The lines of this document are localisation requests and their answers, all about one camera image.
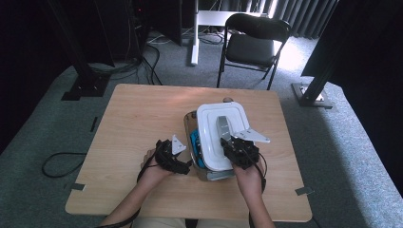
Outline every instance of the white desk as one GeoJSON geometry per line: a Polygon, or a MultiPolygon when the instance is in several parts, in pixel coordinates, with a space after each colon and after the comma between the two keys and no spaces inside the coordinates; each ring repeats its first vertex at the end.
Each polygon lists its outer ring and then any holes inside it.
{"type": "MultiPolygon", "coordinates": [[[[199,10],[199,0],[195,0],[195,37],[193,39],[192,60],[191,64],[196,66],[199,59],[199,26],[225,26],[225,22],[232,14],[238,13],[237,11],[209,11],[199,10]]],[[[254,16],[262,16],[258,12],[248,12],[254,16]]]]}

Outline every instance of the wooden table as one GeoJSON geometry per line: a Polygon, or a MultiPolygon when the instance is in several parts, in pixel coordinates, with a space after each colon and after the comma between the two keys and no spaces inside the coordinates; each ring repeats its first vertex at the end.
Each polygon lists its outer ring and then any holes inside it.
{"type": "MultiPolygon", "coordinates": [[[[263,198],[272,219],[311,219],[306,195],[295,191],[303,182],[276,92],[158,85],[116,86],[76,181],[86,188],[71,190],[66,210],[109,214],[136,184],[145,152],[173,134],[187,144],[185,114],[202,104],[221,103],[224,97],[240,103],[251,127],[271,139],[256,145],[267,160],[263,198]]],[[[187,151],[181,156],[190,159],[187,151]]],[[[187,176],[172,175],[150,193],[141,216],[247,219],[248,208],[235,178],[201,181],[191,168],[187,176]]]]}

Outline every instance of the black tripod base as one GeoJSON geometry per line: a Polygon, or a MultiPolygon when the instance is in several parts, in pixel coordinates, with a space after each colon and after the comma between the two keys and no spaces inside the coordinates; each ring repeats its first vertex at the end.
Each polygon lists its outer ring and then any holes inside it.
{"type": "Polygon", "coordinates": [[[74,82],[69,92],[65,92],[62,101],[79,101],[81,97],[102,97],[104,96],[110,74],[93,73],[96,80],[93,85],[83,86],[80,76],[74,82]]]}
{"type": "Polygon", "coordinates": [[[303,97],[303,94],[308,86],[309,84],[292,84],[300,106],[324,107],[326,109],[331,109],[333,107],[333,104],[329,102],[329,99],[324,90],[313,101],[305,99],[303,97]]]}

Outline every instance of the human arm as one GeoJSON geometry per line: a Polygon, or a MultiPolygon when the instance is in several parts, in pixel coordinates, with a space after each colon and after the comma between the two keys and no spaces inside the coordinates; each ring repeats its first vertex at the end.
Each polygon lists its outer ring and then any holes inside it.
{"type": "MultiPolygon", "coordinates": [[[[259,170],[255,166],[243,170],[235,164],[233,164],[233,168],[234,173],[237,176],[238,187],[240,188],[240,192],[249,208],[255,227],[274,228],[275,224],[264,205],[261,195],[261,176],[259,170]]],[[[258,162],[258,168],[263,170],[260,161],[258,162]]]]}
{"type": "MultiPolygon", "coordinates": [[[[154,152],[155,149],[147,151],[147,154],[144,156],[144,162],[141,164],[142,168],[154,152]]],[[[101,222],[101,225],[114,224],[133,216],[141,208],[148,193],[156,188],[163,179],[172,174],[172,172],[162,169],[155,161],[155,158],[151,160],[148,166],[149,168],[145,169],[136,186],[134,186],[112,213],[101,222]]]]}

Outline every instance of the desk leg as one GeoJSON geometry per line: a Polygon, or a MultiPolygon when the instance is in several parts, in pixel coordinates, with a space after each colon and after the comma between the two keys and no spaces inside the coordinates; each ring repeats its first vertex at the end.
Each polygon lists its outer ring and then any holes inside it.
{"type": "Polygon", "coordinates": [[[196,66],[199,59],[199,24],[198,24],[198,14],[199,14],[199,1],[195,0],[195,27],[194,37],[193,37],[193,49],[192,49],[192,60],[191,64],[196,66]]]}

